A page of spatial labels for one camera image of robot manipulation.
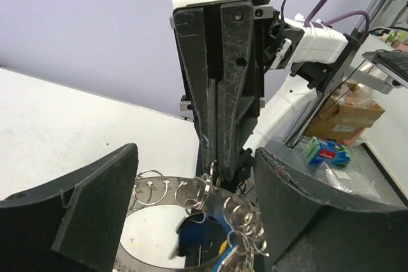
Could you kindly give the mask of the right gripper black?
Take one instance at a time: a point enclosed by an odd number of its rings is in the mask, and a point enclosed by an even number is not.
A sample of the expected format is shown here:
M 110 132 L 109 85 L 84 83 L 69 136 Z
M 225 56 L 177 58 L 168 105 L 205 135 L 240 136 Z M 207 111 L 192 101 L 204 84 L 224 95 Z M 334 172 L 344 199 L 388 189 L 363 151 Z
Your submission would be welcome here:
M 171 21 L 203 169 L 216 163 L 216 179 L 232 185 L 261 110 L 274 10 L 250 0 L 217 1 L 175 9 Z

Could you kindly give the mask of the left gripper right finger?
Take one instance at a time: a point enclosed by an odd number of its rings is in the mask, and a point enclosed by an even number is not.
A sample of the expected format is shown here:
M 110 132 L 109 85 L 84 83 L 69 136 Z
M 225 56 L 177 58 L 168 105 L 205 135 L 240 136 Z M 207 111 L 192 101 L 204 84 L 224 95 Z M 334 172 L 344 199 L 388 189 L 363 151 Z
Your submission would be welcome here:
M 273 271 L 407 270 L 407 208 L 338 190 L 263 148 L 254 178 Z

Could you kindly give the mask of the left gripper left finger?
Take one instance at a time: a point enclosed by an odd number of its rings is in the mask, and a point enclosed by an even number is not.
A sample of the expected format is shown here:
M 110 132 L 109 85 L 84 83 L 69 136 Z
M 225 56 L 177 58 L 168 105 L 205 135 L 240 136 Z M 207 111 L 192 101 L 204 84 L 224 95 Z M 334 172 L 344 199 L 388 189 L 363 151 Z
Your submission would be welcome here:
M 1 271 L 111 271 L 138 168 L 124 145 L 1 201 Z

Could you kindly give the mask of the large metal keyring band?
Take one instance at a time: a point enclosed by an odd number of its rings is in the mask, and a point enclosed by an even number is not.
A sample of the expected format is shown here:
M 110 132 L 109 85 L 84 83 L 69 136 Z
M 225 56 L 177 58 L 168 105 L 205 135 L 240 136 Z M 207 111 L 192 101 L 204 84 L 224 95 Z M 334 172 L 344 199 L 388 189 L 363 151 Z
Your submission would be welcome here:
M 154 206 L 176 206 L 186 211 L 176 227 L 178 240 L 171 257 L 182 257 L 200 248 L 208 239 L 210 222 L 224 232 L 224 250 L 186 271 L 252 271 L 257 255 L 269 255 L 259 208 L 244 195 L 214 185 L 209 174 L 194 178 L 164 176 L 160 172 L 151 177 L 137 175 L 126 215 Z

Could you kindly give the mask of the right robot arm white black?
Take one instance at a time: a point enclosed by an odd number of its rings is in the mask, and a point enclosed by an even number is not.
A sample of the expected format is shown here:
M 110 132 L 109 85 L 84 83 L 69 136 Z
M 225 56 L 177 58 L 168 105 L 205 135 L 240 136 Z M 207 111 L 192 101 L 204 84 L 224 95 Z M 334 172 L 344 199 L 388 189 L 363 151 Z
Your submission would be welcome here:
M 291 20 L 270 0 L 172 0 L 171 26 L 204 176 L 234 189 L 306 104 L 341 82 L 360 41 L 330 22 Z

